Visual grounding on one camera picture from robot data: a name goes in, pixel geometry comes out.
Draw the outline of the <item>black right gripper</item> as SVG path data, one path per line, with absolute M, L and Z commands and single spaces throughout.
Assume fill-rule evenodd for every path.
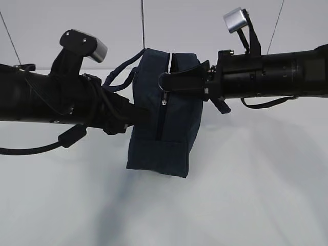
M 184 71 L 163 73 L 158 82 L 166 92 L 203 94 L 204 101 L 260 97 L 263 95 L 263 56 L 219 51 L 216 65 L 211 66 L 206 60 Z

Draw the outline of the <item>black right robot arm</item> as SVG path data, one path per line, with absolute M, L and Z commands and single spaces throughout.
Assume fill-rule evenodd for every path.
M 327 97 L 327 45 L 314 50 L 254 56 L 219 51 L 209 61 L 182 72 L 164 73 L 165 92 L 203 101 L 249 97 Z

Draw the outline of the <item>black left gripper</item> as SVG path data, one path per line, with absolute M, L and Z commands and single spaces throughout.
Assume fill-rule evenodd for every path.
M 101 128 L 106 134 L 124 134 L 129 126 L 144 125 L 151 121 L 148 109 L 131 104 L 127 98 L 108 91 L 102 86 L 99 77 L 87 73 L 82 77 L 96 93 L 99 112 L 93 119 L 104 121 Z

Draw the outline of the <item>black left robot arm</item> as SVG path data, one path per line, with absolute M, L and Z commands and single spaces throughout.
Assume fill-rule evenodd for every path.
M 108 135 L 150 122 L 151 113 L 100 85 L 98 77 L 42 75 L 1 65 L 1 120 L 86 124 Z

